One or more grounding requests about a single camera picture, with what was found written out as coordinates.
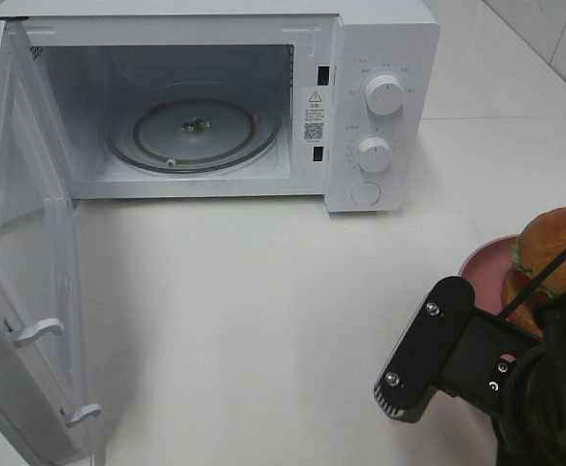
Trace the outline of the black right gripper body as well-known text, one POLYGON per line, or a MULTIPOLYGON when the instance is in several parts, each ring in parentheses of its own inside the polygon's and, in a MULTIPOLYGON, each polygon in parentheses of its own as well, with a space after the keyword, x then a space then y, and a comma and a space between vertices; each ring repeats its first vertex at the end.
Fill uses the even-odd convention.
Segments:
POLYGON ((544 344, 516 361, 503 398, 506 423, 495 420, 497 465, 566 465, 566 292, 529 311, 544 344))

